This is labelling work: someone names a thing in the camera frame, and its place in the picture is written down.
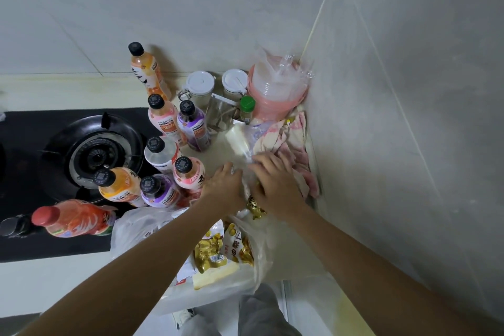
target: black glass cooktop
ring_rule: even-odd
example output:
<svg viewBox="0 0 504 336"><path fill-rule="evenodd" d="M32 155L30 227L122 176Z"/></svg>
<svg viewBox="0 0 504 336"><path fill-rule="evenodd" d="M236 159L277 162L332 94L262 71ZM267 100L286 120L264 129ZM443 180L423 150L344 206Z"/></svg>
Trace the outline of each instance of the black glass cooktop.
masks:
<svg viewBox="0 0 504 336"><path fill-rule="evenodd" d="M100 167L102 155L129 162L141 177L156 173L143 160L143 149L147 137L159 134L147 108L7 112L0 122L0 222L29 218L36 208L61 199L99 200L86 176ZM119 216L133 208L112 205ZM108 250L110 235L57 238L35 228L24 238L0 236L0 263Z"/></svg>

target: green lid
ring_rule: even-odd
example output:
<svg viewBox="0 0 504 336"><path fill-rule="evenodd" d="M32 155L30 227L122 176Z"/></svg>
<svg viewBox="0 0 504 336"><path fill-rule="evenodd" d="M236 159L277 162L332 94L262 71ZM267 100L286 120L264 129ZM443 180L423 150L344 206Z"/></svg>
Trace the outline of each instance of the green lid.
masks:
<svg viewBox="0 0 504 336"><path fill-rule="evenodd" d="M244 113L250 113L254 110L255 100L251 96L243 96L240 100L240 109Z"/></svg>

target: cloth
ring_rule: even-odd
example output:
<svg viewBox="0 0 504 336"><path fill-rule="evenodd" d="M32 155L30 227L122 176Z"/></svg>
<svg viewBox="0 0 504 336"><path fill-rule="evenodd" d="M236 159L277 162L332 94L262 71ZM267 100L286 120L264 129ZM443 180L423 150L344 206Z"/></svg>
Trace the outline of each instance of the cloth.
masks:
<svg viewBox="0 0 504 336"><path fill-rule="evenodd" d="M274 154L281 152L287 156L294 177L299 185L299 190L306 199L308 194L318 198L318 182L310 171L308 154L305 149L306 117L304 112L298 112L294 118L274 123L268 131L257 140L254 145L254 154L262 151L271 151Z"/></svg>
<svg viewBox="0 0 504 336"><path fill-rule="evenodd" d="M196 315L182 327L181 336L221 336L203 316ZM238 336L301 336L278 308L277 297L270 286L261 284L254 295L240 300Z"/></svg>

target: shoe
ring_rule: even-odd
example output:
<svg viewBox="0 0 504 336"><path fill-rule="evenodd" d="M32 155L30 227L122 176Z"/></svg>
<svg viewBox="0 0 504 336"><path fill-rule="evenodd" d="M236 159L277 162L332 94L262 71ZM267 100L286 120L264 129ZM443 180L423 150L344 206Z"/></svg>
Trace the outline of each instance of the shoe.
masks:
<svg viewBox="0 0 504 336"><path fill-rule="evenodd" d="M192 318L195 313L192 308L189 309L183 309L182 311L174 312L173 314L173 320L175 321L175 325L177 326L177 329L180 330L182 326Z"/></svg>

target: spice jar with green lid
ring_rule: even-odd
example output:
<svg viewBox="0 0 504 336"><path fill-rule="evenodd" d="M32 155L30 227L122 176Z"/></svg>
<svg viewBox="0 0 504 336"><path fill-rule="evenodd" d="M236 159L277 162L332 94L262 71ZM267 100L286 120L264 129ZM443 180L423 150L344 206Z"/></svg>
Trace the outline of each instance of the spice jar with green lid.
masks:
<svg viewBox="0 0 504 336"><path fill-rule="evenodd" d="M252 119L252 111L255 108L255 100L251 96L243 96L240 100L240 119L249 124Z"/></svg>

